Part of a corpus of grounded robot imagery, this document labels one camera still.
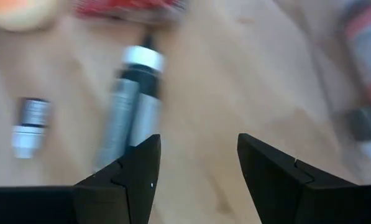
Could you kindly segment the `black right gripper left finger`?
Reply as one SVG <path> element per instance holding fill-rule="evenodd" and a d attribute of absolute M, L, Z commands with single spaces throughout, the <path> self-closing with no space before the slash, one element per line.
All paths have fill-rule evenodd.
<path fill-rule="evenodd" d="M 160 135 L 75 185 L 0 187 L 0 224 L 148 224 Z"/>

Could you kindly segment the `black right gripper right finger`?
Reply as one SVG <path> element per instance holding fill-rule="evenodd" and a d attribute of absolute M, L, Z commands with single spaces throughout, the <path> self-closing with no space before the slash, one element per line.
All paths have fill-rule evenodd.
<path fill-rule="evenodd" d="M 237 140 L 262 224 L 371 224 L 371 185 L 357 185 L 247 134 Z"/>

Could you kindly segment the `black food colouring bottle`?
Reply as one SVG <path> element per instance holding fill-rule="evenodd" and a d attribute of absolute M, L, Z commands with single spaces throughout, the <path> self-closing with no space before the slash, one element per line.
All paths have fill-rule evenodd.
<path fill-rule="evenodd" d="M 160 80 L 165 57 L 148 33 L 139 45 L 128 46 L 111 92 L 108 116 L 94 172 L 158 133 Z"/>

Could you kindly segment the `red food colouring bottle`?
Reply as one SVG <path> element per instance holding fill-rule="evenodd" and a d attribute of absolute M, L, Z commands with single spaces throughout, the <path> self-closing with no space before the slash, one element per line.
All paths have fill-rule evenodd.
<path fill-rule="evenodd" d="M 344 37 L 371 103 L 371 0 L 353 0 L 341 17 Z"/>

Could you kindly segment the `red snack packet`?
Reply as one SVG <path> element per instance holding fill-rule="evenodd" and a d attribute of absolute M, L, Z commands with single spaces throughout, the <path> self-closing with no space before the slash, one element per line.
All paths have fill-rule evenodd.
<path fill-rule="evenodd" d="M 177 23 L 190 0 L 73 0 L 82 18 L 119 19 L 148 25 Z"/>

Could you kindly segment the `clear plastic bin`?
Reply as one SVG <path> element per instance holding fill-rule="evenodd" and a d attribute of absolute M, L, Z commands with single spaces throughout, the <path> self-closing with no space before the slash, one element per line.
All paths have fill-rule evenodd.
<path fill-rule="evenodd" d="M 345 113 L 371 107 L 341 24 L 344 8 L 353 0 L 274 1 L 309 42 L 346 166 L 362 183 L 371 184 L 371 164 L 353 161 L 347 150 Z"/>

